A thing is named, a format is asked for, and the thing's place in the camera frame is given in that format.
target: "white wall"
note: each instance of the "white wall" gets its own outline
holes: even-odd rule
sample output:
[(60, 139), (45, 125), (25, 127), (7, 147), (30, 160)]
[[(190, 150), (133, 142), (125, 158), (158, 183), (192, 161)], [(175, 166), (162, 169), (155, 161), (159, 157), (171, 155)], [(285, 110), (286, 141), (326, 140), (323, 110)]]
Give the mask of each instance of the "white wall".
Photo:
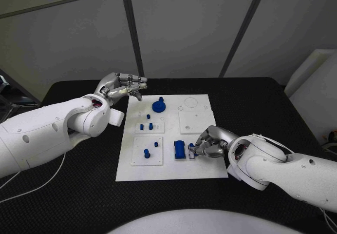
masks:
[(226, 77), (272, 77), (286, 84), (315, 48), (337, 48), (335, 0), (262, 0)]
[(0, 0), (0, 15), (60, 0)]
[(337, 53), (322, 63), (289, 98), (318, 142), (337, 129)]
[(80, 0), (0, 19), (0, 54), (1, 70), (38, 100), (57, 81), (136, 75), (122, 0)]
[(146, 78), (217, 77), (250, 0), (132, 0)]

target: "blue object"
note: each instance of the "blue object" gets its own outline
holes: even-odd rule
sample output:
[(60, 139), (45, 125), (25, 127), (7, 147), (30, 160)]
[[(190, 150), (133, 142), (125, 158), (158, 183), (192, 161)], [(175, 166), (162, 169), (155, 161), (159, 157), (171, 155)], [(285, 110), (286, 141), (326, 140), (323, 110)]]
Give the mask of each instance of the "blue object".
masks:
[(185, 155), (184, 155), (184, 142), (181, 140), (177, 140), (174, 142), (174, 148), (175, 148), (174, 158), (175, 159), (185, 158)]
[(152, 103), (152, 111), (159, 113), (165, 110), (166, 106), (164, 104), (164, 99), (159, 97), (159, 100)]
[(188, 149), (194, 147), (192, 143), (188, 144)]
[(145, 157), (145, 158), (149, 158), (149, 152), (148, 152), (148, 149), (143, 149), (143, 157)]

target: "black tablecloth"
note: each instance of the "black tablecloth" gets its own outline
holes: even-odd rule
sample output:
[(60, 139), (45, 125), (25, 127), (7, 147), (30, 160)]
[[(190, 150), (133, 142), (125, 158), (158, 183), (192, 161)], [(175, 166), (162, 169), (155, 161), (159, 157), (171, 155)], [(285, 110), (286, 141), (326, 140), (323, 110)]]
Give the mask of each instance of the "black tablecloth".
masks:
[[(92, 93), (96, 84), (97, 80), (56, 83), (43, 105)], [(310, 131), (270, 78), (149, 79), (141, 93), (207, 94), (217, 126), (238, 136), (262, 134), (295, 152), (322, 156)], [(113, 108), (126, 112), (126, 104), (125, 97)], [(318, 216), (319, 210), (292, 199), (276, 185), (259, 191), (230, 176), (227, 179), (115, 182), (122, 130), (123, 124), (109, 125), (97, 137), (67, 152), (50, 183), (0, 204), (1, 233), (103, 233), (141, 216), (188, 208), (234, 211), (290, 227)], [(1, 189), (0, 199), (40, 186), (60, 161), (61, 157), (21, 172)]]

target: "black table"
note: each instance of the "black table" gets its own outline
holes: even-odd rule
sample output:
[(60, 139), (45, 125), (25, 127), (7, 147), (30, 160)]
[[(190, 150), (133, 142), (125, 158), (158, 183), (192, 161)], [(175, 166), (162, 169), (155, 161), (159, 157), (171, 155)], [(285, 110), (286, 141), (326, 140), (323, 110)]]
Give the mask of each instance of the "black table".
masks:
[[(92, 93), (97, 80), (56, 83), (43, 105)], [(323, 157), (310, 131), (270, 78), (149, 79), (143, 95), (207, 94), (217, 126), (238, 136), (262, 134), (295, 152)], [(126, 112), (128, 98), (113, 106)], [(309, 233), (319, 210), (270, 184), (264, 191), (227, 179), (115, 182), (123, 124), (69, 151), (50, 183), (0, 204), (0, 232), (105, 233), (125, 222), (161, 211), (207, 208), (257, 216)], [(24, 171), (0, 191), (5, 199), (40, 186), (61, 157)]]

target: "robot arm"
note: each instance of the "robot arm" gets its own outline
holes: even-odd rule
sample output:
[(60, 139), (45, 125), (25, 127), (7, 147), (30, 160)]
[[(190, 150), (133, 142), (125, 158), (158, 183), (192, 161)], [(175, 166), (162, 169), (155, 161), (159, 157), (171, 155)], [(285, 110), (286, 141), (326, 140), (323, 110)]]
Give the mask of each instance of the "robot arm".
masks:
[(109, 107), (122, 96), (141, 100), (146, 79), (110, 73), (94, 93), (28, 111), (0, 124), (0, 178), (48, 162), (80, 141), (99, 136), (109, 124), (119, 126), (123, 113)]
[(259, 190), (272, 182), (296, 200), (337, 212), (335, 162), (293, 152), (285, 155), (262, 136), (237, 137), (215, 126), (208, 126), (190, 151), (208, 157), (227, 151), (227, 172), (237, 180)]

